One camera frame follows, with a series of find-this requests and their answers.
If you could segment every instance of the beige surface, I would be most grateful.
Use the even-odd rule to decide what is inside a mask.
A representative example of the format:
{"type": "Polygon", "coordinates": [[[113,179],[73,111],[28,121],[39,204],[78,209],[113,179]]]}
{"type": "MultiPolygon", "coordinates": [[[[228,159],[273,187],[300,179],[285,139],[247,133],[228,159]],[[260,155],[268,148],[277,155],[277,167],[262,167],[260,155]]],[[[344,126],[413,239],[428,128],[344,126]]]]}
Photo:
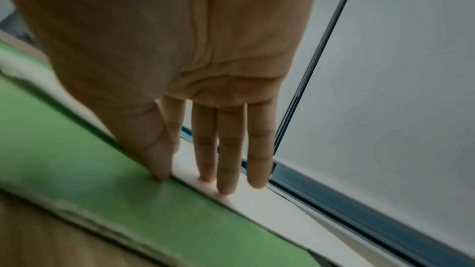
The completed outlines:
{"type": "Polygon", "coordinates": [[[0,266],[157,267],[0,192],[0,266]]]}

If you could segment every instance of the white strip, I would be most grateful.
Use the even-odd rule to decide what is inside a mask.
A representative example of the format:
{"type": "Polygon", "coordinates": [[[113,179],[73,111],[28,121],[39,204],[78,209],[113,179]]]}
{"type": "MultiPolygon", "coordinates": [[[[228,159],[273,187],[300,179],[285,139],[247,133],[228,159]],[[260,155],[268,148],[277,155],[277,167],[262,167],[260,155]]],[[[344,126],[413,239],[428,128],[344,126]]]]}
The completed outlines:
{"type": "MultiPolygon", "coordinates": [[[[28,80],[98,129],[110,134],[99,119],[70,96],[51,70],[6,50],[0,51],[0,67],[5,73],[28,80]]],[[[218,194],[215,184],[198,180],[193,146],[182,143],[175,156],[173,175],[267,230],[309,249],[343,267],[373,267],[362,256],[336,238],[323,226],[268,188],[256,190],[240,175],[236,192],[229,197],[218,194]]]]}

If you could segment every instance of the green paper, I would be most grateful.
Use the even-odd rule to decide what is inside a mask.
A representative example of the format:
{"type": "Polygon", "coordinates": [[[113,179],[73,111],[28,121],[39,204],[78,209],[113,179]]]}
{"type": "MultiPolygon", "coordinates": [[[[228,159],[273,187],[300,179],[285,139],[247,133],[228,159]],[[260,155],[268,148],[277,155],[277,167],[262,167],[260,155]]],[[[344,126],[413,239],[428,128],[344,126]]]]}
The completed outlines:
{"type": "Polygon", "coordinates": [[[318,266],[305,250],[188,187],[152,180],[138,163],[2,77],[0,182],[171,266],[318,266]]]}

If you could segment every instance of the green board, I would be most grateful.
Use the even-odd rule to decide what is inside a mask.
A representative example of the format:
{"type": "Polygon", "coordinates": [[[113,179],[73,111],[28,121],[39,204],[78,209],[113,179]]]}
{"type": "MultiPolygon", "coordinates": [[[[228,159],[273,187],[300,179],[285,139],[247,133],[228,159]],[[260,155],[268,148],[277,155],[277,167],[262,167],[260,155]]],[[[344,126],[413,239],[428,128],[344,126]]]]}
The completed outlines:
{"type": "Polygon", "coordinates": [[[135,161],[0,77],[0,184],[169,266],[318,266],[303,249],[135,161]]]}

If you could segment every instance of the finger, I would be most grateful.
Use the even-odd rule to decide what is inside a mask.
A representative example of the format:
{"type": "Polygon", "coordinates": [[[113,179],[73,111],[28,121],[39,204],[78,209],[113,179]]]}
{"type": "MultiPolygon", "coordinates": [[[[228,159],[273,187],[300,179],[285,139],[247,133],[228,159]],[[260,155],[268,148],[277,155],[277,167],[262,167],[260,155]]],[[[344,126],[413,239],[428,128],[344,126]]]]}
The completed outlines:
{"type": "Polygon", "coordinates": [[[122,147],[157,179],[170,176],[173,145],[154,101],[133,107],[93,111],[122,147]]]}
{"type": "Polygon", "coordinates": [[[185,119],[185,101],[164,96],[158,103],[168,133],[173,143],[173,152],[180,149],[183,120],[185,119]]]}
{"type": "Polygon", "coordinates": [[[277,98],[247,105],[247,181],[254,188],[262,188],[269,181],[274,155],[277,98]]]}
{"type": "Polygon", "coordinates": [[[194,155],[203,181],[212,182],[216,178],[216,109],[193,104],[191,110],[191,134],[194,155]]]}
{"type": "Polygon", "coordinates": [[[244,141],[245,106],[218,109],[219,160],[217,187],[221,194],[232,194],[237,187],[244,141]]]}

